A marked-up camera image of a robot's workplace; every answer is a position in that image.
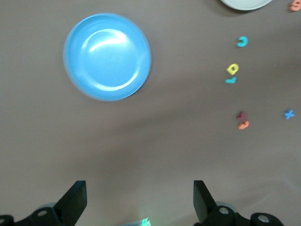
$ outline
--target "plate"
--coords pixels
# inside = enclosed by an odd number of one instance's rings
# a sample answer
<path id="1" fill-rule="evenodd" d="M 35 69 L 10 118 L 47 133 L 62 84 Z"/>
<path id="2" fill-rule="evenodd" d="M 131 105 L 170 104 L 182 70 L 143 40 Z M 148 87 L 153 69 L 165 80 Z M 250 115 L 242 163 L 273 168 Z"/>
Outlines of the plate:
<path id="1" fill-rule="evenodd" d="M 69 33 L 63 52 L 73 84 L 97 100 L 117 101 L 135 93 L 151 69 L 151 49 L 137 25 L 104 13 L 80 21 Z"/>
<path id="2" fill-rule="evenodd" d="M 265 6 L 273 0 L 221 0 L 227 6 L 238 10 L 253 10 Z"/>

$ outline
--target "maroon toy piece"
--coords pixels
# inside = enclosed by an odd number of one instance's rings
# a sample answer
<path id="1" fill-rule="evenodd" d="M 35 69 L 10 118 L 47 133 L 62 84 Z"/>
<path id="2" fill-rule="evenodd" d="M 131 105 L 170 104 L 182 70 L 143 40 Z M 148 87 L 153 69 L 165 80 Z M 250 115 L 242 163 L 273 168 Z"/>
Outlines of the maroon toy piece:
<path id="1" fill-rule="evenodd" d="M 237 116 L 237 119 L 238 119 L 239 121 L 244 121 L 247 117 L 248 117 L 248 116 L 247 116 L 246 113 L 241 112 L 241 113 L 239 113 L 239 115 Z"/>

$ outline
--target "orange toy piece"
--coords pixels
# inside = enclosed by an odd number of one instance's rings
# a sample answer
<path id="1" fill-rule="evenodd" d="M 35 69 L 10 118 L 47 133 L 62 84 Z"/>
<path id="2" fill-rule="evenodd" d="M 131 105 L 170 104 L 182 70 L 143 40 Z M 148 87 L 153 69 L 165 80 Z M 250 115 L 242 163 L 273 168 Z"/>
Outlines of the orange toy piece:
<path id="1" fill-rule="evenodd" d="M 241 123 L 238 128 L 239 129 L 245 129 L 247 128 L 248 126 L 250 125 L 250 122 L 249 121 L 244 121 L 243 123 Z"/>
<path id="2" fill-rule="evenodd" d="M 292 12 L 296 12 L 296 11 L 299 11 L 301 9 L 301 0 L 294 0 L 292 3 L 291 3 L 291 7 L 290 7 L 290 10 Z"/>

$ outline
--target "blue x-shaped toy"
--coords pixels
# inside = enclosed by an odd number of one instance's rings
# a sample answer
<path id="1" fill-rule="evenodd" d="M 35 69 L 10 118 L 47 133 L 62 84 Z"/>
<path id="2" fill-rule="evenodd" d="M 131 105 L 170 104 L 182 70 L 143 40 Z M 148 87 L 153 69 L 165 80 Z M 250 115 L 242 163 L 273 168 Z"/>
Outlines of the blue x-shaped toy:
<path id="1" fill-rule="evenodd" d="M 286 113 L 284 113 L 285 119 L 290 119 L 291 117 L 294 117 L 295 114 L 293 113 L 293 110 L 290 109 Z"/>

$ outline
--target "gray table surface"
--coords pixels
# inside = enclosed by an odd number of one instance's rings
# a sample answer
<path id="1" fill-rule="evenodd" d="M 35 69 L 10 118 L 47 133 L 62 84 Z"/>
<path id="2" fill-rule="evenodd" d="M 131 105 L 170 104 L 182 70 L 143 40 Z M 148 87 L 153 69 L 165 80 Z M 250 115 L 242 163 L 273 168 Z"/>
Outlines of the gray table surface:
<path id="1" fill-rule="evenodd" d="M 242 13 L 219 0 L 0 0 L 0 213 L 20 220 L 84 179 L 77 225 L 191 226 L 202 179 L 246 218 L 301 225 L 301 11 L 290 2 Z M 85 96 L 63 66 L 69 31 L 103 12 L 135 22 L 152 50 L 145 85 L 118 102 Z"/>

